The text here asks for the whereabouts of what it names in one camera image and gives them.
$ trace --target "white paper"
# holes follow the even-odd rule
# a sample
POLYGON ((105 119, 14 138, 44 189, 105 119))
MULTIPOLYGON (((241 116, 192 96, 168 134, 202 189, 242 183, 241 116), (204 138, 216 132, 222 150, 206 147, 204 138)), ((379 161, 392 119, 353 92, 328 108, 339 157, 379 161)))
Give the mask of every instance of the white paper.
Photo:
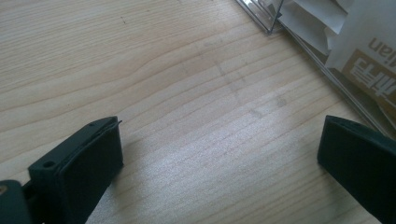
POLYGON ((349 13, 350 9, 352 8, 354 0, 337 0, 338 5, 342 7, 347 13, 349 13))
POLYGON ((390 25, 394 21, 396 1, 360 0, 356 3, 337 37, 336 46, 326 66, 342 71, 355 49, 360 49, 396 73, 396 65, 393 65, 396 63, 394 58, 389 64, 385 64, 383 57, 369 47, 371 41, 376 38, 377 42, 396 49, 396 29, 390 25))
POLYGON ((280 9, 280 21, 309 45, 324 55, 328 55, 326 26, 296 3, 284 4, 280 9))
POLYGON ((328 50, 334 49, 338 34, 336 34, 329 27, 324 28, 324 34, 327 37, 327 49, 328 50))
POLYGON ((340 34, 347 14, 330 0, 294 0, 300 7, 318 18, 336 34, 340 34))

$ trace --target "wooden table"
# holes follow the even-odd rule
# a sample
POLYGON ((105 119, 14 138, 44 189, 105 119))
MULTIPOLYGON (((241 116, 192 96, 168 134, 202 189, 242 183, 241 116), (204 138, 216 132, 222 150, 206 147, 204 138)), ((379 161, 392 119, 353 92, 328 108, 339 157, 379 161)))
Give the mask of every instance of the wooden table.
POLYGON ((0 179, 117 115, 125 167, 88 223, 377 223, 317 164, 361 121, 234 0, 0 3, 0 179))

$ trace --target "light wood surface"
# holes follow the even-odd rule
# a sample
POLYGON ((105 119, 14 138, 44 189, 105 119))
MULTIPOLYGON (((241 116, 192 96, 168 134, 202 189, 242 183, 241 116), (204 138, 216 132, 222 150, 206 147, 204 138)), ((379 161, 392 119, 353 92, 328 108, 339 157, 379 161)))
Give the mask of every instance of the light wood surface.
POLYGON ((117 115, 124 163, 88 223, 377 223, 317 164, 362 122, 234 0, 0 2, 0 179, 117 115))

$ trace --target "paper sheet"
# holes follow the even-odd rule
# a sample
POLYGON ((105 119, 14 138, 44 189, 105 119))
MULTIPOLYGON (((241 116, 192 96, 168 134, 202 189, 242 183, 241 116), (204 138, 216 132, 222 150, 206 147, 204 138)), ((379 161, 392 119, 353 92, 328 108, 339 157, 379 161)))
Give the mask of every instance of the paper sheet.
POLYGON ((354 0, 337 0, 338 5, 344 9, 345 12, 349 13, 352 8, 354 0))
POLYGON ((300 7, 340 34, 347 14, 330 0, 294 0, 300 7))
POLYGON ((294 2, 284 4, 280 9, 280 21, 301 39, 324 55, 328 55, 326 26, 294 2))
POLYGON ((338 34, 336 34, 329 27, 324 28, 324 34, 327 37, 327 49, 328 50, 332 50, 334 48, 334 46, 335 46, 338 34))
POLYGON ((325 66, 340 71, 396 117, 396 1, 353 4, 325 66))

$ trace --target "dark green object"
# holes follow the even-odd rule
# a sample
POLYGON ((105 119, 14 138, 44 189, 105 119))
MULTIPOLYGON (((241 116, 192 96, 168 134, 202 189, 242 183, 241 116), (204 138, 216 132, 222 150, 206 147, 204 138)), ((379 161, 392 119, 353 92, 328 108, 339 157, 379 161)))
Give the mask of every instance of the dark green object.
POLYGON ((20 182, 0 181, 0 223, 32 224, 20 182))
MULTIPOLYGON (((6 208, 27 204, 27 213, 17 209, 11 215, 30 217, 32 223, 85 223, 122 166, 118 119, 99 119, 29 167, 31 181, 12 188, 23 191, 24 200, 4 202, 3 195, 0 200, 6 208)), ((0 218, 9 215, 0 210, 0 218)))
POLYGON ((368 212, 396 223, 396 142, 357 122, 327 116, 321 164, 368 212))

